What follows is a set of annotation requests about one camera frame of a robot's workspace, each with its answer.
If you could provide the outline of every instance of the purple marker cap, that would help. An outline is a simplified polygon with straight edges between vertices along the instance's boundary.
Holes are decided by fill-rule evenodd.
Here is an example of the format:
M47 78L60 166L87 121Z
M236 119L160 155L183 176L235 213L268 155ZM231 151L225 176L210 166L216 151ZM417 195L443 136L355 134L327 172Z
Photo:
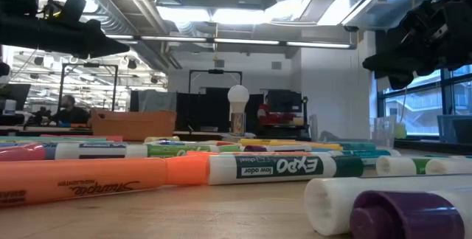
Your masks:
M432 193L366 191L354 202L350 229L356 239L463 239L454 206Z
M264 148L264 147L261 147L261 146L247 145L244 148L244 151L247 151L247 152L266 152L267 149Z

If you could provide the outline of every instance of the glass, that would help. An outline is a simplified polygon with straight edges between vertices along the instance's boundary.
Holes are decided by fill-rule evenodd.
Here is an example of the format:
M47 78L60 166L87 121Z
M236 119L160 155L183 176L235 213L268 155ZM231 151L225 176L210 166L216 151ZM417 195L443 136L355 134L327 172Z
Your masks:
M470 73L472 73L472 65L467 65L452 71L452 77L459 77Z
M385 116L397 116L400 122L401 114L405 109L402 122L406 125L408 135L425 136L439 135L437 116L443 114L443 99L440 89L430 89L406 95L385 99Z
M457 115L472 114L472 82L454 85L454 109Z
M441 70L436 69L433 73L429 74L428 76L420 76L413 79L413 81L408 85L408 88L418 87L424 84L429 84L433 82L441 81ZM385 89L384 93L388 94L392 91L395 91L391 88Z

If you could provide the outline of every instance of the lamp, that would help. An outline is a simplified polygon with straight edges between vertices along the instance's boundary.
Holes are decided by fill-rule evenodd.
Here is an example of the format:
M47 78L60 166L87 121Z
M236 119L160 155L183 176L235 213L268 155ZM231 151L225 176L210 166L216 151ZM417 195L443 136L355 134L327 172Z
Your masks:
M249 91L242 85L230 88L228 100L231 106L231 131L237 135L244 135L246 129L246 119L244 109L249 101Z

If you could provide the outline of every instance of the orange marker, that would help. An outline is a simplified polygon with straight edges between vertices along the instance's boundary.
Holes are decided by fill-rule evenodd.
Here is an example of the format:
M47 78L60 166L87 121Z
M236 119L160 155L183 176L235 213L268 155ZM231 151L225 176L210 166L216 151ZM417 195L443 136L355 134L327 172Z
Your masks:
M0 207L156 188L204 184L207 156L1 162Z

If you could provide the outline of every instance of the green marker cap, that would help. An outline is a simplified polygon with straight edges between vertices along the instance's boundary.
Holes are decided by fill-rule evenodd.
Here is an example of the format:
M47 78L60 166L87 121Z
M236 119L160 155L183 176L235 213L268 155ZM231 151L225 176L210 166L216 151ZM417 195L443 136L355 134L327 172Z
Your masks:
M360 177L364 174L364 163L359 156L333 156L336 163L334 177Z

